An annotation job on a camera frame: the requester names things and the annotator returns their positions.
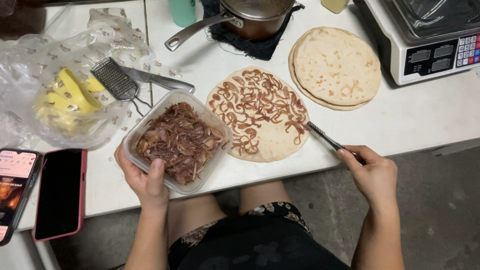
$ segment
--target forearm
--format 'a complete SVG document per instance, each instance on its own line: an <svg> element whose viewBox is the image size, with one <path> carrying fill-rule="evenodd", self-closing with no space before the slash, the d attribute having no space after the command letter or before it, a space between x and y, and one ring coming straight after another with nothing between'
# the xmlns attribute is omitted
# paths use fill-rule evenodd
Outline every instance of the forearm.
<svg viewBox="0 0 480 270"><path fill-rule="evenodd" d="M155 215L142 211L125 269L167 269L167 242L167 208Z"/></svg>
<svg viewBox="0 0 480 270"><path fill-rule="evenodd" d="M404 269L400 243L400 216L396 204L384 211L370 208L363 223L351 268Z"/></svg>

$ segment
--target digital scale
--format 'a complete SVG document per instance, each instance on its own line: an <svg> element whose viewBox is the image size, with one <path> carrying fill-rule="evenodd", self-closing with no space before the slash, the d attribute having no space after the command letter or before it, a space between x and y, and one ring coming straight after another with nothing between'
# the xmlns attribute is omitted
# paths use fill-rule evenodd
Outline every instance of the digital scale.
<svg viewBox="0 0 480 270"><path fill-rule="evenodd" d="M398 85L480 65L480 0L354 0Z"/></svg>

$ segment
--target person's left hand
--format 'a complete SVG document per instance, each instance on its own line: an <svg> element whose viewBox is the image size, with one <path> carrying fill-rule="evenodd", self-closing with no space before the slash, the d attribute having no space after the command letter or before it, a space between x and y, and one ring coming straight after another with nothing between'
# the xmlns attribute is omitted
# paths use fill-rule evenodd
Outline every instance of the person's left hand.
<svg viewBox="0 0 480 270"><path fill-rule="evenodd" d="M148 175L133 164L125 156L122 143L115 151L115 159L125 174L125 180L135 192L142 206L142 214L157 215L166 211L170 192L163 184L164 163L162 159L155 159L150 165Z"/></svg>

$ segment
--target concrete floor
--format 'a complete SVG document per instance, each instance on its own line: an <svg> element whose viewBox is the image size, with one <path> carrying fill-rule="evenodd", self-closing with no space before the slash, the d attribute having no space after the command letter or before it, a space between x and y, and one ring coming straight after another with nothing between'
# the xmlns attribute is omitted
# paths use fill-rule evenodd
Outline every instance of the concrete floor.
<svg viewBox="0 0 480 270"><path fill-rule="evenodd" d="M402 249L409 270L480 270L480 147L432 157L392 158L398 165ZM345 168L284 180L315 240L350 264L368 205ZM216 194L235 212L238 190ZM85 220L78 234L52 240L63 269L106 270L125 262L140 210Z"/></svg>

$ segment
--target black phone screen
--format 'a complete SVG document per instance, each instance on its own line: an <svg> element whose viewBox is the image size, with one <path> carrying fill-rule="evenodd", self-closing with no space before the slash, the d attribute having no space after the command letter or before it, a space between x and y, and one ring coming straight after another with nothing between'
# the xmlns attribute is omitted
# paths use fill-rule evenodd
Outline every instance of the black phone screen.
<svg viewBox="0 0 480 270"><path fill-rule="evenodd" d="M28 185L37 154L22 150L0 151L0 243L12 230L13 220Z"/></svg>
<svg viewBox="0 0 480 270"><path fill-rule="evenodd" d="M35 239L46 239L78 229L82 150L45 154L38 194Z"/></svg>

